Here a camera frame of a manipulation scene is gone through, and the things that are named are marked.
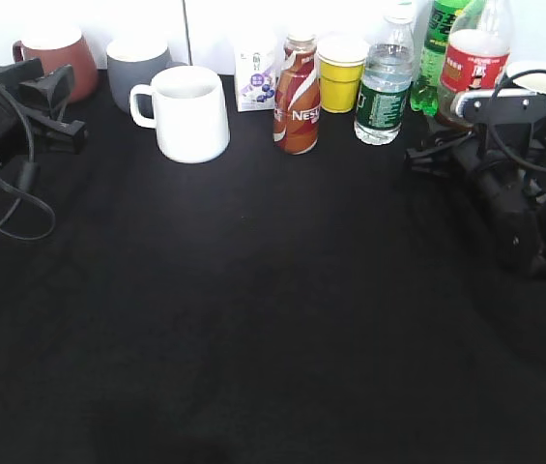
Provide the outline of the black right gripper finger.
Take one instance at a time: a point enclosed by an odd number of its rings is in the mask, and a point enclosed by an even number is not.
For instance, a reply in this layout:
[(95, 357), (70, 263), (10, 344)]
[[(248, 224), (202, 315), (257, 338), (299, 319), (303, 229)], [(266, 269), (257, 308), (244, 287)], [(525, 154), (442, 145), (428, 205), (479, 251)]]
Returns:
[(408, 148), (405, 165), (419, 174), (451, 177), (461, 172), (455, 150), (469, 140), (468, 137), (424, 140), (418, 148)]

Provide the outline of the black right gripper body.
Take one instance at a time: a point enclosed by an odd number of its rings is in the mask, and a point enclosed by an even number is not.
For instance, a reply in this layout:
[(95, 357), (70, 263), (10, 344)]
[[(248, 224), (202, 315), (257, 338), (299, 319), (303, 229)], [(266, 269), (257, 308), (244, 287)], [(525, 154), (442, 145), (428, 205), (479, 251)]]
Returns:
[(536, 227), (543, 195), (536, 174), (500, 149), (486, 148), (486, 140), (468, 133), (447, 150), (471, 203), (491, 227)]

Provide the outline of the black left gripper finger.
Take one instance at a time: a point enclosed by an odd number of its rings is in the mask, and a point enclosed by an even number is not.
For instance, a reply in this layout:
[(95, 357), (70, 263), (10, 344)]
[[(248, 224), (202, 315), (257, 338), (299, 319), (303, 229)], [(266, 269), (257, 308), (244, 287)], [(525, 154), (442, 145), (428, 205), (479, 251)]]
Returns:
[(61, 66), (43, 77), (20, 82), (17, 87), (24, 114), (32, 125), (41, 151), (79, 154), (87, 141), (88, 131), (82, 121), (64, 121), (64, 114), (74, 89), (72, 65)]
[(19, 61), (0, 67), (0, 85), (9, 92), (16, 91), (20, 82), (43, 77), (43, 65), (39, 58)]

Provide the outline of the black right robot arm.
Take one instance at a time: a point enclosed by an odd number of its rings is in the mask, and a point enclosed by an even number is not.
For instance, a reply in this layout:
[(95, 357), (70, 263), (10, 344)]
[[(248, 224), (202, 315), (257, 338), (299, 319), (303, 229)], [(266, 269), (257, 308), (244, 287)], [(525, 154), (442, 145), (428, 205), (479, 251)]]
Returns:
[(501, 267), (546, 278), (546, 182), (538, 175), (476, 132), (447, 131), (430, 147), (409, 148), (406, 162), (464, 190), (491, 232)]

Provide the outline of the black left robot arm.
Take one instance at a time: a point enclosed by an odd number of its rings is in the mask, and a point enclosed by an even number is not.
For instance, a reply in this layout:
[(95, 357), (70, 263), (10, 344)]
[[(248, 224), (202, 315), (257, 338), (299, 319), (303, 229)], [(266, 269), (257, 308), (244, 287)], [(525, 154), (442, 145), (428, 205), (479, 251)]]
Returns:
[(65, 122), (74, 69), (45, 74), (38, 58), (0, 67), (0, 166), (16, 155), (78, 154), (87, 139), (82, 121)]

